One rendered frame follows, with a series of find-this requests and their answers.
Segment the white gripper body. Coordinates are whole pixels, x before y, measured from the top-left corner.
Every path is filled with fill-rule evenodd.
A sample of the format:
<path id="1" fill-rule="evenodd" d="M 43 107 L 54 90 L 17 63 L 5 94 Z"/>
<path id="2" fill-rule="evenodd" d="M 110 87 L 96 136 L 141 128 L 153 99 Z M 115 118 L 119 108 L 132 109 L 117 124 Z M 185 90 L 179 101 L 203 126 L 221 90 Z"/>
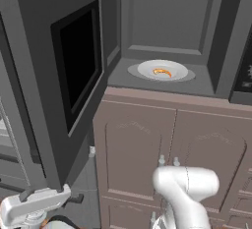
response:
<path id="1" fill-rule="evenodd" d="M 70 196 L 71 189 L 65 184 L 62 192 L 36 190 L 25 202 L 20 202 L 19 195 L 4 198 L 0 204 L 0 227 L 39 228 L 47 212 L 61 207 Z"/>

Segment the dark grey microwave door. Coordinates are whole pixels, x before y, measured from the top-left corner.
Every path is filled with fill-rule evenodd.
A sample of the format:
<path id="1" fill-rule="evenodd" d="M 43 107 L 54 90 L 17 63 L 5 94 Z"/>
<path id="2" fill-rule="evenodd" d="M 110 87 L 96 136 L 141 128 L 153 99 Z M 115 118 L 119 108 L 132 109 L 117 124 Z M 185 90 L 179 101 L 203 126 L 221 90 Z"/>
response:
<path id="1" fill-rule="evenodd" d="M 120 0 L 0 0 L 0 97 L 30 185 L 60 190 L 120 59 Z"/>

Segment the grey microwave turntable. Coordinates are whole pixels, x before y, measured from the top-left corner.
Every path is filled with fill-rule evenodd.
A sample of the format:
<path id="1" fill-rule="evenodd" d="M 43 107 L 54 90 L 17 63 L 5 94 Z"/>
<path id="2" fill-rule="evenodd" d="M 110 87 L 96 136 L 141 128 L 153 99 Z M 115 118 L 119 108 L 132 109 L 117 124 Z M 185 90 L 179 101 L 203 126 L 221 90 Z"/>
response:
<path id="1" fill-rule="evenodd" d="M 136 77 L 139 77 L 141 79 L 145 79 L 145 80 L 151 80 L 151 79 L 148 79 L 146 78 L 145 76 L 141 75 L 137 68 L 140 64 L 136 64 L 136 65 L 132 65 L 128 68 L 128 72 L 133 75 L 133 76 L 136 76 Z M 189 70 L 188 69 L 188 75 L 183 78 L 183 79 L 180 79 L 180 80 L 177 80 L 177 81 L 173 81 L 173 82 L 164 82 L 164 83 L 178 83 L 178 82 L 186 82 L 186 81 L 191 81 L 191 80 L 194 80 L 196 78 L 196 75 L 193 71 Z"/>

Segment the orange shrimp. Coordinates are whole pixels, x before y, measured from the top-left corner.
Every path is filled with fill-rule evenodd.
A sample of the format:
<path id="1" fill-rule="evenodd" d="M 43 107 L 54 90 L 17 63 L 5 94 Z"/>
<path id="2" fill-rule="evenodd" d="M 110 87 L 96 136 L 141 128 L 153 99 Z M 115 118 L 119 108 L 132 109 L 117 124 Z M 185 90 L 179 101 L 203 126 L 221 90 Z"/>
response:
<path id="1" fill-rule="evenodd" d="M 162 69 L 162 68 L 153 69 L 153 73 L 154 73 L 154 75 L 165 74 L 165 75 L 169 76 L 170 78 L 172 77 L 172 74 L 168 70 Z"/>

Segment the dark grey microwave oven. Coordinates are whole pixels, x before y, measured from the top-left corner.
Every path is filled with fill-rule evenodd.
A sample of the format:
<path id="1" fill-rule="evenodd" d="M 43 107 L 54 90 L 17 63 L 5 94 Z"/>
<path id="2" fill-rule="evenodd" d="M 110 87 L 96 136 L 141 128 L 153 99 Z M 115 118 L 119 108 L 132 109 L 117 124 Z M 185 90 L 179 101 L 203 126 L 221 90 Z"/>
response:
<path id="1" fill-rule="evenodd" d="M 121 59 L 108 84 L 228 98 L 246 38 L 249 0 L 121 0 Z M 178 83 L 133 76 L 132 65 L 170 60 L 196 78 Z"/>

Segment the brown lower cupboard door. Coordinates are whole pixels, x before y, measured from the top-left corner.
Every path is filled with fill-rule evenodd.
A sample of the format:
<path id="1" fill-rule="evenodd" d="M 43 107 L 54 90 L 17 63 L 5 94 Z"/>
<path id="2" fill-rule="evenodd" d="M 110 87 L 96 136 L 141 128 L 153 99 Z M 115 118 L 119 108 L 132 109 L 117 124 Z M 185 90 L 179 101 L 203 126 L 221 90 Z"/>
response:
<path id="1" fill-rule="evenodd" d="M 101 229 L 151 229 L 155 218 L 160 216 L 160 208 L 125 200 L 100 198 Z"/>

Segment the brown cupboard door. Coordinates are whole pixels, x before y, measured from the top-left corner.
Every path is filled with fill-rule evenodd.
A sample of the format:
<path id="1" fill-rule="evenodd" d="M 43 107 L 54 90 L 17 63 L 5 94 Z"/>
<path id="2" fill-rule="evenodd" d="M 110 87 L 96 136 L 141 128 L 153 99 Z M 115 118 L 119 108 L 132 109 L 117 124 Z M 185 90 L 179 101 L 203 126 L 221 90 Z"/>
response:
<path id="1" fill-rule="evenodd" d="M 176 111 L 103 101 L 94 116 L 100 193 L 156 205 L 152 176 L 168 158 Z"/>
<path id="2" fill-rule="evenodd" d="M 242 183 L 245 156 L 252 146 L 252 119 L 178 110 L 169 163 L 214 170 L 218 193 L 203 201 L 209 212 L 223 215 Z"/>
<path id="3" fill-rule="evenodd" d="M 101 229 L 151 229 L 155 218 L 160 216 L 160 208 L 125 200 L 100 198 Z"/>

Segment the white plate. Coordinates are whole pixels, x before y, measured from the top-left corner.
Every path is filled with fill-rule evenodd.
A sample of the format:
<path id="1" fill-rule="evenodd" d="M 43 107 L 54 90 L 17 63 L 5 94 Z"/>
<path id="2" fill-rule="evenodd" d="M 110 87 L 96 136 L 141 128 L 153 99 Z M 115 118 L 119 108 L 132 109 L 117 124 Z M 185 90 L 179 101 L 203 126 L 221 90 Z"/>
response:
<path id="1" fill-rule="evenodd" d="M 153 69 L 155 68 L 168 70 L 172 74 L 172 77 L 170 78 L 165 74 L 154 75 Z M 188 69 L 184 65 L 169 60 L 149 60 L 141 63 L 137 70 L 146 78 L 161 82 L 177 81 L 188 75 Z"/>

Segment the brown drawer stack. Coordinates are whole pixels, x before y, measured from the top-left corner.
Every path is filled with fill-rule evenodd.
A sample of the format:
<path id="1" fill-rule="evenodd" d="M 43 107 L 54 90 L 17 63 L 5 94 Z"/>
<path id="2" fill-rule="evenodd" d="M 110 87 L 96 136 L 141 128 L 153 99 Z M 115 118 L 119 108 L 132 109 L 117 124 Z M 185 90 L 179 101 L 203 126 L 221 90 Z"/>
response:
<path id="1" fill-rule="evenodd" d="M 228 229 L 252 229 L 252 168 L 248 170 L 236 201 L 229 211 L 226 227 Z"/>

